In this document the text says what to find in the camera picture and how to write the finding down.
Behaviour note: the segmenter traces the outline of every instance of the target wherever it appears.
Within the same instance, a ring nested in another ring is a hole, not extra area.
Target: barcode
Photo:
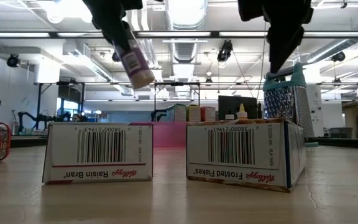
[[[126,131],[78,131],[77,163],[125,162]]]
[[[132,72],[133,70],[140,68],[140,63],[136,57],[135,52],[131,52],[125,55],[124,61],[128,67],[129,72]]]
[[[209,162],[255,165],[255,130],[209,130],[208,160]]]

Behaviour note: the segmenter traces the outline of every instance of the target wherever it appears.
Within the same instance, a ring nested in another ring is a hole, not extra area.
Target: teal grater handle
[[[268,73],[266,74],[266,79],[264,83],[264,91],[274,90],[277,88],[287,87],[287,86],[303,86],[306,87],[305,76],[303,75],[303,66],[301,63],[296,63],[293,66],[292,72],[288,72],[290,68],[286,69],[284,72],[277,72],[277,74]],[[277,82],[275,81],[278,77],[284,77],[287,75],[292,75],[290,81]]]

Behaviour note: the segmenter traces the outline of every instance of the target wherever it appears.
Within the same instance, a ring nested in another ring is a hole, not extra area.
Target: kellogg's logo
[[[246,175],[247,179],[258,179],[258,182],[265,182],[266,184],[274,181],[274,175],[260,175],[258,172],[251,172]]]
[[[136,170],[124,171],[123,169],[118,169],[113,171],[111,175],[114,176],[122,176],[122,177],[133,177],[136,176]]]

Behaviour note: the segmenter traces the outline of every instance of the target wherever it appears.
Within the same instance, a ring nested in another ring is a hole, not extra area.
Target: red stripe
[[[106,167],[106,166],[145,166],[146,164],[93,164],[93,165],[63,165],[52,166],[52,168],[67,168],[67,167]]]

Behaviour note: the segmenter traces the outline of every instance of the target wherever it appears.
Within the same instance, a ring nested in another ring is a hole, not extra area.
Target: computer monitor
[[[258,118],[258,105],[256,98],[241,96],[219,96],[219,120],[225,120],[225,116],[230,111],[237,119],[237,112],[240,110],[240,104],[244,105],[245,111],[248,113],[249,119]]]

